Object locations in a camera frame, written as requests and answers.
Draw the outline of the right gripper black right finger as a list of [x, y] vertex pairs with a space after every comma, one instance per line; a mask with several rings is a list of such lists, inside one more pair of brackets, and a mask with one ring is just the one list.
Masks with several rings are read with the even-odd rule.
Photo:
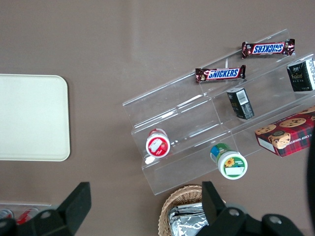
[[208, 221], [199, 236], [244, 236], [246, 214], [237, 207], [227, 207], [210, 181], [202, 182], [202, 207]]

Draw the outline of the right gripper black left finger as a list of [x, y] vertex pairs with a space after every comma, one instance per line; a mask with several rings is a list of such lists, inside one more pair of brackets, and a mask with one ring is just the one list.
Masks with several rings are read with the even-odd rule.
[[31, 220], [34, 236], [73, 236], [92, 206], [89, 182], [81, 182], [56, 208], [39, 213]]

